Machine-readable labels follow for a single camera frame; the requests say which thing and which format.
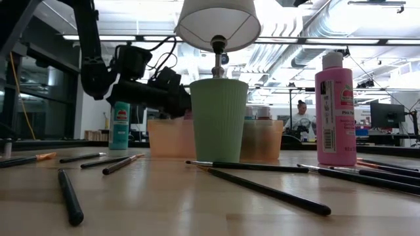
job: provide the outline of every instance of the orange brush tip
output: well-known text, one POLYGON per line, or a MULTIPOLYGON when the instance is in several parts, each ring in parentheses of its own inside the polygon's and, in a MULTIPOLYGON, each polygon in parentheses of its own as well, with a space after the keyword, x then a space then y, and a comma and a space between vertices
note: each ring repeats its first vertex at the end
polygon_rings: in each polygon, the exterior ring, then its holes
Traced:
POLYGON ((364 162, 361 162, 361 161, 358 161, 358 162, 357 162, 357 165, 362 165, 362 166, 365 166, 365 167, 370 167, 370 168, 378 168, 378 166, 377 166, 377 165, 375 165, 375 164, 364 163, 364 162))
POLYGON ((202 171, 206 171, 206 172, 208 172, 208 168, 207 167, 200 167, 200 166, 196 166, 197 168, 199 168, 200 170, 202 170, 202 171))
POLYGON ((47 154, 40 154, 40 155, 36 155, 37 160, 38 161, 42 161, 42 160, 49 160, 54 158, 57 155, 57 153, 47 153, 47 154))

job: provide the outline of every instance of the woman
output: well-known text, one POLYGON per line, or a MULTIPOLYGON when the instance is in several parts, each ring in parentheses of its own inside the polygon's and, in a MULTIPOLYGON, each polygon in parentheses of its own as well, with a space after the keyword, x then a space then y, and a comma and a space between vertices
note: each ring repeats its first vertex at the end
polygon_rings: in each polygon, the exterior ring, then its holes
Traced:
MULTIPOLYGON (((291 127, 292 130, 297 130, 299 127, 304 127, 309 130, 308 139, 315 138, 314 129, 312 126, 316 124, 315 117, 313 115, 306 114, 306 103, 302 100, 298 101, 297 109, 299 110, 297 114, 292 116, 291 127)), ((290 119, 287 121, 284 128, 290 128, 290 119)))

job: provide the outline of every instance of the orange plastic container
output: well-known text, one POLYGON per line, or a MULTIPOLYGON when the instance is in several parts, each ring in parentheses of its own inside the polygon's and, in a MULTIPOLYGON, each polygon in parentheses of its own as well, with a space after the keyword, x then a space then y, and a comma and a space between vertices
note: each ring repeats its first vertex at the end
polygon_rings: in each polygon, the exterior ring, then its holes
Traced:
POLYGON ((152 157, 196 158, 192 120, 148 120, 152 157))
POLYGON ((276 160, 282 145, 283 121, 245 120, 241 160, 276 160))
MULTIPOLYGON (((196 158, 192 120, 148 120, 148 132, 152 157, 196 158)), ((246 120, 240 159, 278 159, 282 132, 283 121, 246 120)))

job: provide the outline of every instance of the lamp shade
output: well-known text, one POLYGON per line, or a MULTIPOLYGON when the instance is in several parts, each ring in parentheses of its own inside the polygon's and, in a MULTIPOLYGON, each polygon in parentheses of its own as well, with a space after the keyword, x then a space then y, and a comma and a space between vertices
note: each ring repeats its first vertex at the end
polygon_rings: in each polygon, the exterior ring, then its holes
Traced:
POLYGON ((253 0, 184 0, 176 34, 197 49, 213 51, 215 35, 226 38, 225 52, 243 49, 261 32, 253 0))

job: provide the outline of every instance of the desk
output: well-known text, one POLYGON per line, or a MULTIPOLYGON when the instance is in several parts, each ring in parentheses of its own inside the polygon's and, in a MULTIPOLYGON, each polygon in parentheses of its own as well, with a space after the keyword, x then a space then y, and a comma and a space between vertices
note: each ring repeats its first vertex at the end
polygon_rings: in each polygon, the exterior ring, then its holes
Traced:
POLYGON ((409 138, 415 140, 416 136, 414 134, 370 134, 367 141, 374 144, 384 144, 399 147, 401 139, 409 138))
MULTIPOLYGON (((105 147, 57 149, 58 158, 105 147)), ((117 157, 148 149, 112 151, 117 157)), ((14 153, 29 155, 33 151, 14 153)), ((398 162, 420 168, 415 159, 398 162)), ((109 176, 102 168, 81 170, 91 160, 60 164, 44 161, 0 169, 0 235, 417 235, 420 198, 316 174, 224 170, 260 184, 331 207, 322 217, 204 173, 180 159, 139 159, 109 176), (65 168, 85 213, 69 226, 57 182, 65 168)), ((282 151, 282 165, 316 164, 315 151, 282 151)))

